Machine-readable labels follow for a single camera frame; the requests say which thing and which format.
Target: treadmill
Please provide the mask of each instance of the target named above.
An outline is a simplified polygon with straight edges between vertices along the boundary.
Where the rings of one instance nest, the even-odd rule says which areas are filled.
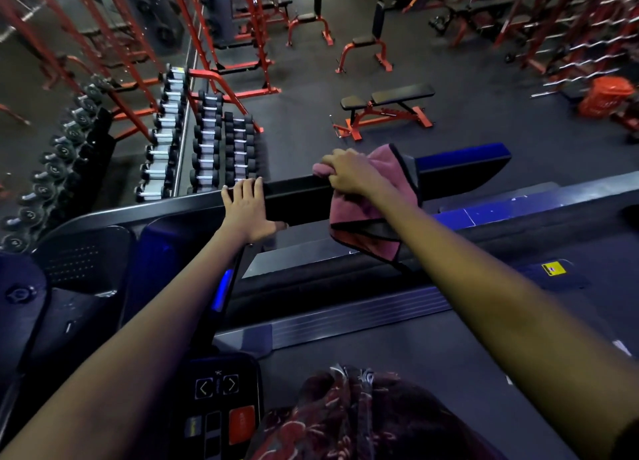
[[[427,202],[479,188],[510,158],[502,144],[489,144],[413,162]],[[327,220],[331,196],[314,176],[265,183],[267,217],[291,226]],[[639,173],[630,173],[434,216],[630,354],[639,348],[628,281],[639,265],[636,203]],[[196,194],[86,215],[29,255],[0,255],[0,445],[179,273],[223,218],[219,192]],[[240,460],[266,410],[291,405],[314,372],[350,364],[426,387],[509,459],[574,458],[410,252],[399,259],[405,271],[330,238],[269,251],[246,246],[132,457]],[[238,422],[251,424],[248,435]]]

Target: pink towel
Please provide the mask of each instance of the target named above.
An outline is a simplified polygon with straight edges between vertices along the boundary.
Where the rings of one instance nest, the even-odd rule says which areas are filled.
[[[371,164],[409,201],[421,205],[419,192],[411,179],[407,163],[393,144],[375,149],[368,156]],[[313,174],[328,178],[335,169],[326,164],[313,165]],[[394,262],[401,241],[381,213],[362,196],[333,194],[330,205],[330,235],[339,243]]]

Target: right hand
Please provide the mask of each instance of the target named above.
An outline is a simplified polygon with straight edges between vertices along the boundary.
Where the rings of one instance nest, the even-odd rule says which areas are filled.
[[[344,194],[360,194],[370,197],[375,190],[388,184],[364,154],[354,149],[335,149],[321,161],[335,169],[329,176],[330,185]]]

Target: weight bench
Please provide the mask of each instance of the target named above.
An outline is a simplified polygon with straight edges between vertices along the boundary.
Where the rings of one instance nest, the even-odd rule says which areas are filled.
[[[420,107],[408,107],[407,101],[418,98],[428,98],[435,95],[433,87],[426,83],[409,85],[407,87],[384,90],[371,94],[371,100],[366,102],[358,96],[349,96],[341,101],[344,110],[350,110],[351,117],[346,119],[346,126],[333,124],[335,133],[340,138],[353,137],[355,141],[361,141],[360,128],[367,125],[376,125],[394,120],[416,120],[424,127],[432,127],[424,111]],[[388,109],[382,105],[396,103],[404,110]],[[366,116],[380,116],[364,120]]]
[[[462,27],[459,29],[459,33],[451,44],[452,47],[455,47],[464,37],[468,26],[478,32],[480,35],[482,34],[482,29],[474,21],[475,16],[480,13],[489,13],[497,24],[497,20],[503,17],[504,13],[514,3],[515,0],[479,0],[473,2],[466,1],[464,3],[447,4],[446,9],[448,10],[448,15],[446,17],[437,16],[436,18],[428,21],[428,26],[433,28],[439,36],[444,36],[446,30],[451,25],[452,20],[456,18],[462,18]]]
[[[386,60],[386,43],[381,41],[381,30],[384,28],[385,13],[384,3],[377,3],[375,5],[375,14],[372,18],[372,34],[370,36],[359,36],[357,38],[353,38],[352,43],[349,43],[344,47],[342,57],[339,59],[339,67],[335,70],[335,73],[345,73],[344,62],[346,61],[346,55],[350,52],[350,50],[373,45],[379,45],[381,47],[381,52],[375,53],[375,58],[379,64],[383,66],[387,72],[393,71],[392,64]]]
[[[321,35],[326,40],[326,44],[328,44],[328,46],[333,46],[333,38],[330,35],[328,22],[321,15],[321,0],[315,0],[313,9],[313,13],[296,16],[295,19],[291,21],[291,24],[289,24],[288,26],[288,42],[286,43],[286,46],[290,47],[293,45],[293,28],[299,26],[300,24],[314,23],[315,21],[321,21],[324,23],[324,30],[321,32]]]

